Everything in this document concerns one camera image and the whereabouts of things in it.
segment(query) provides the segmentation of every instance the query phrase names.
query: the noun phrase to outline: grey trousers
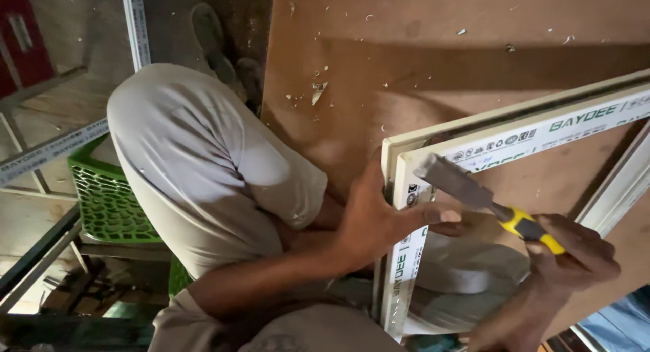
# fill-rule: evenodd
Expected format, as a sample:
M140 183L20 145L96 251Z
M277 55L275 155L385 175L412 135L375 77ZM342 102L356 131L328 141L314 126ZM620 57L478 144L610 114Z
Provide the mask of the grey trousers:
M224 84L185 67L149 65L109 99L112 140L142 209L194 278L282 252L267 212L294 229L321 208L327 176L282 143ZM510 248L430 232L408 334L467 331L526 276ZM369 300L369 282L333 293Z
M213 77L149 65L115 90L107 115L136 198L194 278L280 254L266 212L300 229L320 211L327 175Z

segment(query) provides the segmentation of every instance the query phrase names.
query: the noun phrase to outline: green crate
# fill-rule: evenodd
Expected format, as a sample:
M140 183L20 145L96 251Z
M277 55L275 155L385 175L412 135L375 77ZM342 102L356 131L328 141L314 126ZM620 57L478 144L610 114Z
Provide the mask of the green crate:
M142 211L122 168L90 156L108 136L91 141L68 157L83 230L99 241L159 243L162 240Z
M183 289L193 281L194 280L192 280L190 274L187 273L187 270L183 267L181 261L179 261L176 256L173 256L172 266L169 271L169 286L167 289L169 297L173 298L178 295L179 292L183 291Z

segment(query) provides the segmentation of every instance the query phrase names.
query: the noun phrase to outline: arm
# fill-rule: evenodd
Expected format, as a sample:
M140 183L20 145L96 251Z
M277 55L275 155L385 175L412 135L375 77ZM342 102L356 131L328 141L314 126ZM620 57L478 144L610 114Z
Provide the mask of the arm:
M388 205L382 195L384 177L379 160L377 150L363 175L352 185L343 220L334 236L312 248L208 272L187 288L198 306L216 319L232 317L302 284L357 271L428 224L441 225L430 227L430 231L458 233L443 223L460 221L460 215L438 204L430 202L403 211Z
M620 274L613 246L595 231L560 215L537 215L536 220L567 253L555 256L544 244L526 242L530 276L469 334L469 351L536 351L574 291Z

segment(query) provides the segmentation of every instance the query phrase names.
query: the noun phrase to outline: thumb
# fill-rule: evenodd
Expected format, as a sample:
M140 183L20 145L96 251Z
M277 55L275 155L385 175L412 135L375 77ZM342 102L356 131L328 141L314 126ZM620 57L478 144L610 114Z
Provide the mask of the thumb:
M402 226L410 231L416 231L426 225L458 223L461 220L459 211L448 205L435 202L427 202L404 209L398 212L398 216L401 218Z
M555 255L543 243L539 241L527 241L526 250L530 256L530 264L540 271L550 270L557 266Z

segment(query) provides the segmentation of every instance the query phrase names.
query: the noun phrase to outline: wooden surface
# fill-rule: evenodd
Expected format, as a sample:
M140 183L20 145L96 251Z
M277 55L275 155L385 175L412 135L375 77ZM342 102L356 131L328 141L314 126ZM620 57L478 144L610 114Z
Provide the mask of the wooden surface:
M262 119L345 198L385 137L650 67L644 10L646 0L274 0ZM315 106L313 82L328 82ZM505 204L574 213L629 129L477 178ZM619 249L621 279L574 298L555 331L650 281L642 273L649 205L646 194L608 237ZM478 236L516 242L498 228L483 233L494 223L477 216Z

